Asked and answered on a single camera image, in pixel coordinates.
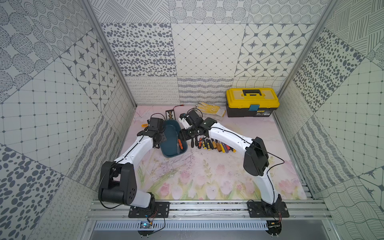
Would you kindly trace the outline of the yellow handle screwdriver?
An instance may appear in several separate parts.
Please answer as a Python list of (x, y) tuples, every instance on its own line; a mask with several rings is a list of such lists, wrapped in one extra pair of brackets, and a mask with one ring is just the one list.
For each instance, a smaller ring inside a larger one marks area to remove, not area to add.
[(222, 149), (222, 152), (223, 153), (225, 153), (226, 151), (225, 151), (225, 148), (224, 148), (224, 146), (223, 146), (223, 144), (220, 142), (220, 147), (221, 147), (221, 149)]

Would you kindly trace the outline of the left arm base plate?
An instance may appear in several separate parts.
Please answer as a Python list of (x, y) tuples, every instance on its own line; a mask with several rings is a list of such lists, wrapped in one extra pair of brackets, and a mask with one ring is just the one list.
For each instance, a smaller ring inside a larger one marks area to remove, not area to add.
[(129, 218), (168, 218), (170, 202), (153, 202), (147, 208), (131, 206)]

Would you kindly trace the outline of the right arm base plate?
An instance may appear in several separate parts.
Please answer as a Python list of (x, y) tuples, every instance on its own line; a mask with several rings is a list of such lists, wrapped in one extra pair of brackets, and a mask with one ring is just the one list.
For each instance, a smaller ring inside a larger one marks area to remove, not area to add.
[(250, 218), (289, 218), (290, 214), (285, 202), (276, 202), (273, 205), (263, 201), (248, 201), (247, 208)]

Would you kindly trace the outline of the clear blue red screwdriver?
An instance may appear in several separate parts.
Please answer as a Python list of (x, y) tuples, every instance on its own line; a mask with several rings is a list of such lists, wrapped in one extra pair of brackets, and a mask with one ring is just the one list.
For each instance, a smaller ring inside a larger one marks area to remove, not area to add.
[(225, 152), (228, 153), (229, 150), (228, 150), (228, 148), (227, 148), (227, 145), (225, 145), (224, 143), (222, 143), (222, 145), (223, 145), (223, 147), (224, 147)]

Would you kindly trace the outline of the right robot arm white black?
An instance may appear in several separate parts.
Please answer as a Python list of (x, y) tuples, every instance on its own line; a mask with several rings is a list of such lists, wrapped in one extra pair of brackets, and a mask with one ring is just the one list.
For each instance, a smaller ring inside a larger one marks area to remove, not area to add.
[(269, 156), (271, 153), (266, 150), (261, 138), (251, 139), (242, 136), (225, 128), (212, 118), (203, 119), (193, 109), (181, 114), (178, 121), (183, 125), (180, 131), (183, 141), (205, 136), (224, 143), (242, 154), (244, 156), (243, 168), (254, 177), (254, 182), (261, 192), (262, 204), (273, 208), (274, 211), (282, 206), (282, 197), (275, 190), (270, 175)]

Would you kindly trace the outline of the teal plastic storage tray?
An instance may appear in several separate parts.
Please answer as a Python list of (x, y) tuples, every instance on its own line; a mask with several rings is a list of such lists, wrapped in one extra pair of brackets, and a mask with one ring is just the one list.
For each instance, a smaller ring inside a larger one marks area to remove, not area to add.
[(181, 151), (179, 148), (178, 139), (180, 136), (179, 133), (182, 130), (179, 123), (175, 120), (166, 120), (165, 126), (167, 141), (160, 144), (160, 149), (164, 157), (173, 158), (184, 154), (188, 149), (188, 145), (186, 141), (182, 141), (184, 149)]

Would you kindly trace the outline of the wooden orange handle screwdriver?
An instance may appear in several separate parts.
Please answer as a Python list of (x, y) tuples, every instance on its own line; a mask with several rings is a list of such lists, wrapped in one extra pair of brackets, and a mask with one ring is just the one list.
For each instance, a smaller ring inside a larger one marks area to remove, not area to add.
[(216, 143), (216, 146), (217, 146), (217, 150), (218, 150), (219, 152), (222, 152), (222, 148), (221, 148), (219, 142), (218, 142), (217, 140), (215, 140), (215, 143)]

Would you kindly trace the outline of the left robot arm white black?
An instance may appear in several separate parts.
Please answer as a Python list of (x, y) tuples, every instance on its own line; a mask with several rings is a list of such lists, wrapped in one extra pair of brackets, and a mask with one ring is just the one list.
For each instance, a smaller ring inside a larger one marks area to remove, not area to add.
[(98, 199), (148, 211), (155, 208), (152, 194), (141, 191), (136, 181), (136, 170), (145, 154), (167, 140), (165, 120), (151, 117), (148, 126), (137, 134), (135, 142), (117, 159), (101, 167)]

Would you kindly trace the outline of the black long screwdriver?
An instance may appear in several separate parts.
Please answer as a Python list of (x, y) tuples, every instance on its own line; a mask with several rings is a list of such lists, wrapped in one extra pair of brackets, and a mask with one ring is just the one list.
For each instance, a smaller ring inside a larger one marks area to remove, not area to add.
[(213, 145), (212, 141), (210, 139), (208, 139), (208, 140), (209, 140), (209, 144), (210, 144), (211, 149), (214, 150), (214, 145)]

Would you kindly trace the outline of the large orange black screwdriver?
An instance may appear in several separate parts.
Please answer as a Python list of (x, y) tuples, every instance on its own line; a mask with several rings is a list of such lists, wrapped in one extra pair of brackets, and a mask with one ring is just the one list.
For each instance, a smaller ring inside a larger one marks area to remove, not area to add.
[(203, 146), (203, 139), (202, 138), (199, 138), (199, 142), (198, 142), (198, 149), (201, 149), (202, 146)]

